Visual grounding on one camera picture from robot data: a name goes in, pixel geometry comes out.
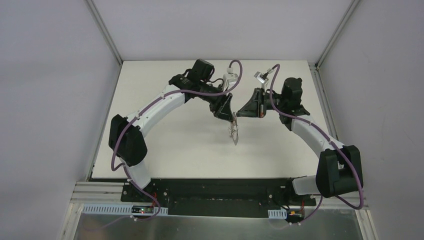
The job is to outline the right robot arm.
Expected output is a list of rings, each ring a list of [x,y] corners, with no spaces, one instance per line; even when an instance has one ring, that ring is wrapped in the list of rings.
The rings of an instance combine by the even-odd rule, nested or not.
[[[320,129],[301,104],[302,94],[302,79],[289,77],[284,81],[281,93],[255,88],[249,101],[235,115],[263,118],[267,111],[278,109],[281,123],[317,155],[316,174],[295,178],[291,187],[284,190],[284,200],[288,204],[298,204],[304,195],[318,194],[330,198],[358,191],[363,187],[359,149],[339,142]]]

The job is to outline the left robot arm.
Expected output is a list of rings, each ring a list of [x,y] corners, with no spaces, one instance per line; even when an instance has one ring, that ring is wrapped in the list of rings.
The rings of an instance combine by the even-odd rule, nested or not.
[[[149,201],[153,195],[153,189],[148,185],[151,175],[144,162],[148,153],[145,138],[167,114],[189,100],[199,98],[209,104],[215,118],[230,123],[235,121],[231,92],[241,81],[242,63],[232,60],[218,86],[211,81],[214,72],[213,64],[197,59],[192,68],[173,76],[151,103],[127,116],[117,114],[111,119],[108,139],[113,151],[111,170],[123,167],[127,180],[135,186],[133,195],[140,202]]]

